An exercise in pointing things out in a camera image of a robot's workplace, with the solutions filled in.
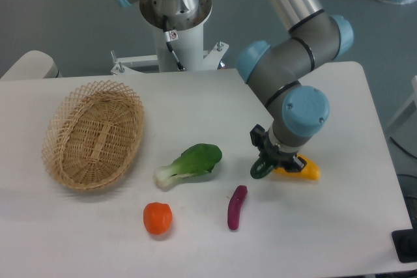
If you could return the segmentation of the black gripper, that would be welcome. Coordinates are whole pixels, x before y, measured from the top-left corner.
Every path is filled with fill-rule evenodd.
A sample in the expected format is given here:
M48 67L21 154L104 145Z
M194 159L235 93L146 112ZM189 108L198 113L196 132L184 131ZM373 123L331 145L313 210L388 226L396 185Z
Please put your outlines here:
M268 132L256 124L250 131L252 145L259 151L259 159L269 167L284 167L288 173L300 173L307 165L307 161L296 153L287 153L274 145L268 136Z

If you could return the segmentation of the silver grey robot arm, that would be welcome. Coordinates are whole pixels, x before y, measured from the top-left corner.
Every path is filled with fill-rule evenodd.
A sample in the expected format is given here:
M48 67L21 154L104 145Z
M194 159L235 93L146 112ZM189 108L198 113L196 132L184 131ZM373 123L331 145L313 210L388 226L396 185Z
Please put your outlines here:
M211 0L116 0L120 6L138 4L152 27L156 60L161 72L197 71L218 65L219 58L203 52L203 25ZM237 70L273 123L255 126L250 137L259 150L251 168L255 179L274 169L303 173L308 166L300 149L323 127L330 109L326 96L300 79L345 53L352 45L350 23L329 16L318 0L271 0L289 38L278 46L260 40L238 56Z

